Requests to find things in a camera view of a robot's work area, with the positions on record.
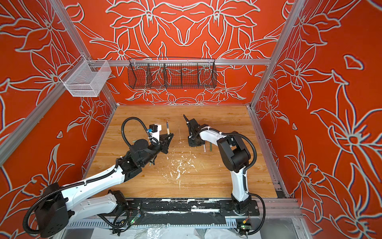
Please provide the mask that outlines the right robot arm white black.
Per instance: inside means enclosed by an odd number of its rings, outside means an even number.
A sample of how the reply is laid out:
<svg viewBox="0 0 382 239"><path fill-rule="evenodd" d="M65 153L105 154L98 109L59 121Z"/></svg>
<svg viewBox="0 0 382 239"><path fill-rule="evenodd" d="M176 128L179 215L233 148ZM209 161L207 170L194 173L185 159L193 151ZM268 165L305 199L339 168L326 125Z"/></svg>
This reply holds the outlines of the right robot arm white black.
<svg viewBox="0 0 382 239"><path fill-rule="evenodd" d="M248 237L258 233L266 219L266 208L262 197L249 192L248 188L247 171L257 161L257 150L254 144L248 137L236 131L221 132L207 124L198 124L195 119L188 119L186 116L184 119L189 130L189 146L202 146L206 142L216 145L224 166L230 171L232 180L231 200L219 201L220 212L224 216L247 217L237 223L235 229L237 234ZM251 213L255 212L258 215L259 210L258 204L252 200L253 197L260 200L263 208L261 221L255 229L252 228Z"/></svg>

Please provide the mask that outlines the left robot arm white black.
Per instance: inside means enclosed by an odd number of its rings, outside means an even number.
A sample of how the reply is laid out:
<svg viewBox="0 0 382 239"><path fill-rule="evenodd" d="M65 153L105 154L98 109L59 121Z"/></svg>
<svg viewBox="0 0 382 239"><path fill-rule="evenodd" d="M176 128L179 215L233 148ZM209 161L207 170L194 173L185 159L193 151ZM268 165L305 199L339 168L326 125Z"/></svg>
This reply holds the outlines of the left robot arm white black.
<svg viewBox="0 0 382 239"><path fill-rule="evenodd" d="M127 140L125 125L131 120L142 125L146 139L139 139L134 144ZM121 125L122 139L129 147L126 155L116 159L114 166L92 177L63 186L54 183L46 187L41 197L27 210L22 221L24 231L43 238L60 232L76 215L76 206L105 189L134 178L147 164L154 164L159 153L168 153L174 136L171 132L161 134L161 130L160 124L146 126L137 117L126 118Z"/></svg>

